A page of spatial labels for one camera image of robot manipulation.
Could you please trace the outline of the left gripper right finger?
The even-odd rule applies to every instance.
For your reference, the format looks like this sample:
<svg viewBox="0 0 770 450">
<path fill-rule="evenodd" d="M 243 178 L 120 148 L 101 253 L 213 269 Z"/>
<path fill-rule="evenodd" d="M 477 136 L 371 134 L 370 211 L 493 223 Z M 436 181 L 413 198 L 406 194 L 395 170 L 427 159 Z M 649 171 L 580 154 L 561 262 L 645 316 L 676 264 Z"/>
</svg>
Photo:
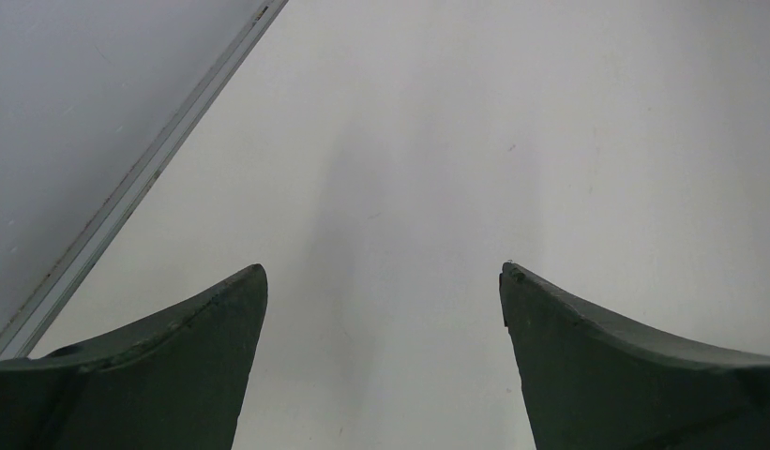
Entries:
<svg viewBox="0 0 770 450">
<path fill-rule="evenodd" d="M 504 323 L 539 449 L 770 449 L 770 356 L 679 337 L 513 263 Z"/>
</svg>

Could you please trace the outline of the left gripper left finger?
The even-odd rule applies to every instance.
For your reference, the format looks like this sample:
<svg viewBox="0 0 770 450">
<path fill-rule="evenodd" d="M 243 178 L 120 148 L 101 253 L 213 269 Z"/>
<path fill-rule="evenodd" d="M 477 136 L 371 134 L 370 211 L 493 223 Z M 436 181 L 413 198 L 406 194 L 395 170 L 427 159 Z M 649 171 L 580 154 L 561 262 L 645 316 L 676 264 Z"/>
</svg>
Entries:
<svg viewBox="0 0 770 450">
<path fill-rule="evenodd" d="M 229 449 L 267 305 L 251 265 L 40 358 L 0 361 L 0 449 Z"/>
</svg>

